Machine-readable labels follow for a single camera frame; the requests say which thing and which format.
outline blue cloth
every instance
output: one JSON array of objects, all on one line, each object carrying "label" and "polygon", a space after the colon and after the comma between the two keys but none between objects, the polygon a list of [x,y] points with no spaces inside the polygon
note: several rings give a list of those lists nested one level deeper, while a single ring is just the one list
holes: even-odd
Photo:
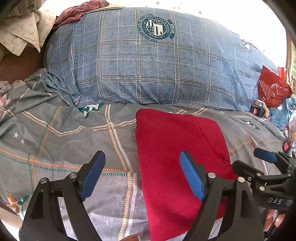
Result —
[{"label": "blue cloth", "polygon": [[296,97],[294,94],[290,98],[285,98],[283,103],[275,110],[274,114],[269,117],[269,121],[273,123],[279,130],[284,131],[285,126],[289,124],[292,113],[296,108]]},{"label": "blue cloth", "polygon": [[[150,24],[149,16],[160,21]],[[222,25],[153,8],[88,13],[58,28],[44,59],[46,84],[78,108],[119,102],[249,111],[262,65],[278,73]]]}]

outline red plastic bag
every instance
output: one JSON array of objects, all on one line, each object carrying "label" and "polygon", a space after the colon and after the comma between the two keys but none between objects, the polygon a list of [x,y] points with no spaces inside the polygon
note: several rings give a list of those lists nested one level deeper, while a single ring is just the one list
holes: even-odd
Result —
[{"label": "red plastic bag", "polygon": [[275,73],[263,66],[258,82],[258,95],[265,102],[266,106],[277,108],[291,94],[290,86]]}]

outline bed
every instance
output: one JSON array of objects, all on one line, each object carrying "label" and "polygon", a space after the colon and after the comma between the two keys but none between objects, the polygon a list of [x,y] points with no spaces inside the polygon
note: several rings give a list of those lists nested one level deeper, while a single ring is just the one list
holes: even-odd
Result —
[{"label": "bed", "polygon": [[[136,26],[150,20],[165,20],[175,35],[147,39]],[[135,140],[135,115],[143,108],[212,119],[231,163],[240,159],[279,174],[253,151],[282,150],[282,133],[247,111],[262,65],[277,70],[249,47],[210,20],[161,9],[92,12],[61,26],[47,45],[45,68],[10,90],[0,108],[1,198],[23,218],[41,178],[62,179],[101,150],[106,166],[84,202],[92,223],[103,240],[129,234],[150,240]],[[66,232],[75,238],[59,203]]]}]

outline blue gripper pad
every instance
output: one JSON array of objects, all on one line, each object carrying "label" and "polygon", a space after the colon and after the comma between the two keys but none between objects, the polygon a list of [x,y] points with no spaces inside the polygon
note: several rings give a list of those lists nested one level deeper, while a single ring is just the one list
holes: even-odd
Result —
[{"label": "blue gripper pad", "polygon": [[266,151],[261,148],[256,148],[254,150],[254,156],[269,163],[277,162],[276,155],[273,152]]},{"label": "blue gripper pad", "polygon": [[93,166],[89,170],[88,174],[86,175],[82,183],[82,192],[80,193],[81,201],[85,201],[87,197],[91,196],[106,163],[106,157],[104,152],[101,152],[100,155],[95,158],[96,160]]},{"label": "blue gripper pad", "polygon": [[206,196],[203,188],[203,182],[184,152],[181,152],[180,154],[180,165],[193,195],[198,197],[200,201],[203,201]]}]

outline metal screw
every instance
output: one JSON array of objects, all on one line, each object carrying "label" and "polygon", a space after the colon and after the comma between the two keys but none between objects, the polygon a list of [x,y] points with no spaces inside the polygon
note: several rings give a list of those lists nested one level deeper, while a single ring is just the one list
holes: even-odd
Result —
[{"label": "metal screw", "polygon": [[77,173],[75,173],[75,172],[70,173],[70,174],[69,174],[69,177],[70,177],[71,179],[74,179],[75,177],[77,177]]},{"label": "metal screw", "polygon": [[207,174],[207,176],[208,176],[209,178],[215,178],[215,177],[216,177],[216,174],[213,173],[213,172],[209,172],[209,173]]},{"label": "metal screw", "polygon": [[41,182],[41,183],[46,183],[46,182],[47,182],[47,178],[46,178],[46,177],[42,178],[42,179],[40,180],[40,182]]},{"label": "metal screw", "polygon": [[238,177],[237,179],[240,183],[243,183],[244,182],[244,178],[243,177]]}]

